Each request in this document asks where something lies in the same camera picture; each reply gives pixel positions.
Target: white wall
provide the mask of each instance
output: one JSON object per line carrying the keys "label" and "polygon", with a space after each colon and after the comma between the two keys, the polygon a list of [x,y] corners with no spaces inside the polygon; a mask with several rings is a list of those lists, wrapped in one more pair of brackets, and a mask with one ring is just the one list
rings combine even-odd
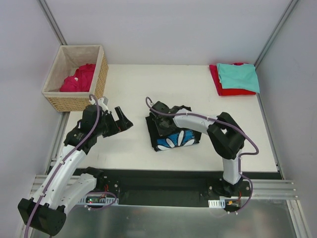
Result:
{"label": "white wall", "polygon": [[0,237],[12,238],[61,116],[41,93],[59,43],[35,0],[2,1],[0,31]]}
{"label": "white wall", "polygon": [[317,1],[302,0],[258,68],[277,155],[317,237]]}
{"label": "white wall", "polygon": [[70,45],[109,63],[255,63],[290,0],[48,0]]}

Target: teal shirt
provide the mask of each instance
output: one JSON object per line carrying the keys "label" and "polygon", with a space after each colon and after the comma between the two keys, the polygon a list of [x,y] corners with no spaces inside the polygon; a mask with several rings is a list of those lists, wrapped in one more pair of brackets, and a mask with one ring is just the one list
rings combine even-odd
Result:
{"label": "teal shirt", "polygon": [[256,68],[252,64],[217,64],[219,80],[223,89],[239,88],[260,93]]}

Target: folded clothes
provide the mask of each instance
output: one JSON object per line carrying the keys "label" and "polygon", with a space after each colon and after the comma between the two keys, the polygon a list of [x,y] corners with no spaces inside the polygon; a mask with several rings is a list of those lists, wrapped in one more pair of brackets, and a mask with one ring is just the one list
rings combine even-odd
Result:
{"label": "folded clothes", "polygon": [[259,81],[256,68],[252,64],[217,64],[219,80],[223,89],[246,89],[259,93]]}
{"label": "folded clothes", "polygon": [[219,80],[218,70],[216,65],[209,65],[213,82],[216,86],[216,90],[219,96],[237,96],[237,95],[255,95],[255,92],[251,92],[244,89],[223,89]]}
{"label": "folded clothes", "polygon": [[76,69],[73,76],[65,78],[60,92],[89,92],[93,81],[95,64],[86,64]]}
{"label": "folded clothes", "polygon": [[169,150],[176,147],[198,144],[202,134],[189,129],[177,129],[168,136],[160,136],[154,122],[154,116],[150,113],[145,118],[148,125],[151,144],[155,151]]}

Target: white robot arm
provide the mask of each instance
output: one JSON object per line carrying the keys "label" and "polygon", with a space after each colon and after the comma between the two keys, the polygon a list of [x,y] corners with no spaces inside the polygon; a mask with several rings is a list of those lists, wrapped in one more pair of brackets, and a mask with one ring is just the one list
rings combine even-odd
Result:
{"label": "white robot arm", "polygon": [[103,97],[98,100],[98,107],[92,104],[85,108],[82,119],[67,134],[61,156],[44,183],[31,199],[21,199],[18,210],[24,224],[55,236],[63,227],[66,215],[85,194],[105,191],[103,171],[91,167],[72,186],[68,189],[66,186],[80,162],[96,144],[97,137],[112,136],[133,126],[120,107],[115,108],[119,118],[115,121],[107,101]]}
{"label": "white robot arm", "polygon": [[170,109],[160,101],[151,106],[147,101],[147,105],[154,115],[154,122],[161,136],[173,134],[180,128],[208,135],[223,162],[222,183],[218,187],[213,187],[213,191],[221,196],[230,197],[239,190],[243,181],[239,169],[239,156],[244,147],[246,135],[228,113],[209,117],[193,113],[185,106],[174,106]]}

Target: folded shirt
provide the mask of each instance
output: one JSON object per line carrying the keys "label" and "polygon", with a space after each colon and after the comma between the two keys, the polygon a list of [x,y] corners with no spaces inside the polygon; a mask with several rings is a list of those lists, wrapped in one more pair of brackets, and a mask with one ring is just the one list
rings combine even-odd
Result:
{"label": "folded shirt", "polygon": [[216,65],[209,65],[211,76],[216,86],[216,90],[219,96],[238,96],[238,95],[255,95],[255,92],[251,92],[244,89],[227,88],[223,89],[219,81],[218,70]]}
{"label": "folded shirt", "polygon": [[219,80],[223,89],[236,88],[260,92],[256,69],[252,64],[217,64]]}

